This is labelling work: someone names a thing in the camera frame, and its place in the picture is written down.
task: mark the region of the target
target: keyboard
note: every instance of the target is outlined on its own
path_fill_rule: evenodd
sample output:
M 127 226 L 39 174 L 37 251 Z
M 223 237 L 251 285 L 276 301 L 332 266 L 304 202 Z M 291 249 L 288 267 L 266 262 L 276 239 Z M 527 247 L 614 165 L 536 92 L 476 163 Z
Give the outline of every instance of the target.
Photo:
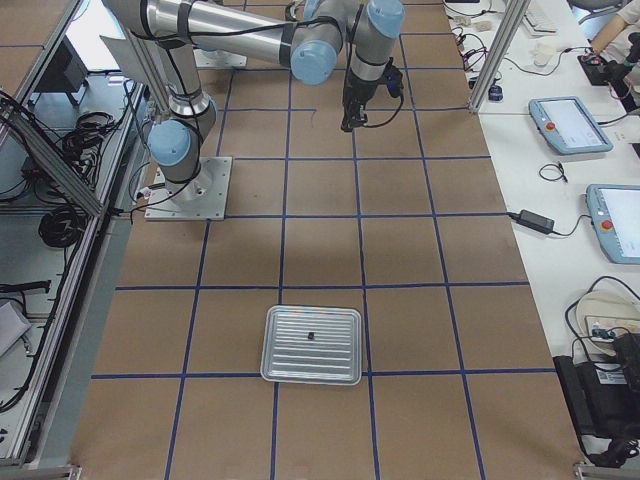
M 542 37 L 544 35 L 555 35 L 558 33 L 558 27 L 544 12 L 538 4 L 538 0 L 531 0 L 529 7 L 524 14 L 522 24 L 534 37 Z

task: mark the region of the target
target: touchscreen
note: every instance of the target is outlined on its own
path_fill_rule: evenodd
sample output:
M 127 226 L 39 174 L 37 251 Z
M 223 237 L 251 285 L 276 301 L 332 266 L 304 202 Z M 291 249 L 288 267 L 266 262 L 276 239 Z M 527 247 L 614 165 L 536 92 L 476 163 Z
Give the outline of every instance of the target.
M 640 190 L 603 188 L 623 257 L 640 257 Z
M 605 144 L 596 128 L 573 100 L 540 102 L 564 143 L 570 148 Z

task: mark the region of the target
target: person's arm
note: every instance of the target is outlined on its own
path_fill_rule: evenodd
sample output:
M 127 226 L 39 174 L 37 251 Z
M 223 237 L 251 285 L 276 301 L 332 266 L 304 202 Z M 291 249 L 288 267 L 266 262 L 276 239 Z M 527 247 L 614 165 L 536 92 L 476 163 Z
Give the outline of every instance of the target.
M 629 24 L 625 22 L 621 16 L 614 15 L 611 21 L 609 21 L 609 23 L 607 23 L 604 28 L 598 32 L 596 38 L 591 42 L 593 53 L 600 55 L 600 53 L 607 48 L 607 45 L 609 45 L 613 39 L 628 26 Z

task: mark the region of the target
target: silver metal tray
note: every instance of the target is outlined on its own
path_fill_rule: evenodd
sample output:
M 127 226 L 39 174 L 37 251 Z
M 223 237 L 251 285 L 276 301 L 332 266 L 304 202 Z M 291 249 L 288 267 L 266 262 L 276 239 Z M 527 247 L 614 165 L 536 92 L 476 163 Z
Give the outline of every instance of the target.
M 356 385 L 362 376 L 361 325 L 350 308 L 271 307 L 260 373 L 272 382 Z

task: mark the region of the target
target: metal base plate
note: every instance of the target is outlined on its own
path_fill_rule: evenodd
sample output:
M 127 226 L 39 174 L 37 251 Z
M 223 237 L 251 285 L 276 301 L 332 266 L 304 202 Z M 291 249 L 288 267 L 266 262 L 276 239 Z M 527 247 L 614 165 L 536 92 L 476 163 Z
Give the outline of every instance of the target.
M 231 68 L 247 68 L 247 57 L 235 53 L 216 50 L 213 58 L 205 55 L 202 50 L 194 50 L 196 66 L 200 70 L 229 70 Z
M 231 177 L 231 157 L 203 157 L 200 159 L 202 168 L 207 169 L 213 178 L 213 184 L 207 192 L 189 202 L 165 199 L 169 196 L 166 189 L 153 190 L 149 197 L 149 204 L 162 202 L 159 205 L 147 207 L 145 218 L 150 221 L 184 221 L 184 220 L 224 220 L 227 207 L 227 193 Z M 164 182 L 164 175 L 158 169 L 155 183 Z

